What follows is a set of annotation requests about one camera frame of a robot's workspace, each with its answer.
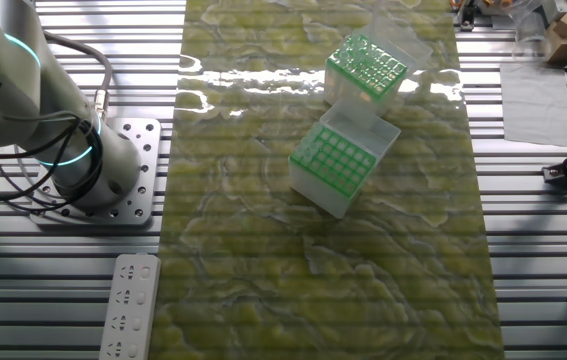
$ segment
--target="metal mounting plate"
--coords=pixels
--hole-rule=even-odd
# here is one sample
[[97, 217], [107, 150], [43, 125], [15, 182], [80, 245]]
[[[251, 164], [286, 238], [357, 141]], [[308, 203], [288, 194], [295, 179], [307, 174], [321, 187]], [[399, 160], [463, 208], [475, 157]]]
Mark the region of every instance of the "metal mounting plate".
[[[41, 215], [30, 215], [30, 219], [41, 226], [142, 226], [150, 219], [152, 214], [152, 200], [154, 197], [154, 183], [161, 142], [161, 124], [155, 119], [109, 119], [110, 128], [127, 136], [136, 146], [141, 156], [142, 170], [136, 185], [129, 194], [120, 201], [107, 208], [86, 213], [72, 205], [55, 211], [47, 211]], [[39, 179], [47, 170], [41, 166]], [[35, 196], [41, 200], [51, 201], [58, 196], [52, 180], [41, 186], [46, 192], [37, 191]]]

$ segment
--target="white power strip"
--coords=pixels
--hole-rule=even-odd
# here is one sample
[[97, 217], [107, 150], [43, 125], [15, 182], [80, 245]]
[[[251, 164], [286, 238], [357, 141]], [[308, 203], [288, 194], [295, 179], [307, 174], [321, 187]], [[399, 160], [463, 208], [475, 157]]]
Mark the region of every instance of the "white power strip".
[[116, 259], [99, 360], [147, 359], [160, 263], [153, 255]]

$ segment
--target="robotic arm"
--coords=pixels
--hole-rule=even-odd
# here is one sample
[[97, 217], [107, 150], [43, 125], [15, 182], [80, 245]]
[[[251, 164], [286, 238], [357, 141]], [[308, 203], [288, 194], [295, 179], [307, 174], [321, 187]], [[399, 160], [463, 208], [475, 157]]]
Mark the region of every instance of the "robotic arm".
[[[137, 148], [104, 121], [104, 89], [97, 98], [95, 108], [55, 59], [34, 6], [0, 0], [0, 146], [32, 152], [53, 171], [58, 193], [84, 211], [125, 196], [140, 172]], [[69, 133], [77, 119], [83, 126]]]

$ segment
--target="pipette tip box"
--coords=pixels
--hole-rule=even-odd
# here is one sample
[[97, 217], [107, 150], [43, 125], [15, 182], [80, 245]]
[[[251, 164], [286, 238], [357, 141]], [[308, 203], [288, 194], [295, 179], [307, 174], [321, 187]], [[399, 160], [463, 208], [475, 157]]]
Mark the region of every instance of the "pipette tip box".
[[400, 132], [364, 104], [339, 101], [290, 155], [292, 188], [343, 218]]
[[342, 98], [359, 99], [383, 115], [403, 80], [431, 55], [432, 49], [413, 32], [377, 19], [374, 26], [352, 33], [328, 57], [325, 100], [334, 105]]

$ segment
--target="white paper sheet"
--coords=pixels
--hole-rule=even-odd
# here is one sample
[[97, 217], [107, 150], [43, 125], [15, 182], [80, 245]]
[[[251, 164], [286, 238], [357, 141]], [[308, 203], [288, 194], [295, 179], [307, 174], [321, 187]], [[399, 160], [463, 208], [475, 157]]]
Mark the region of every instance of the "white paper sheet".
[[501, 93], [506, 140], [567, 147], [565, 71], [503, 64]]

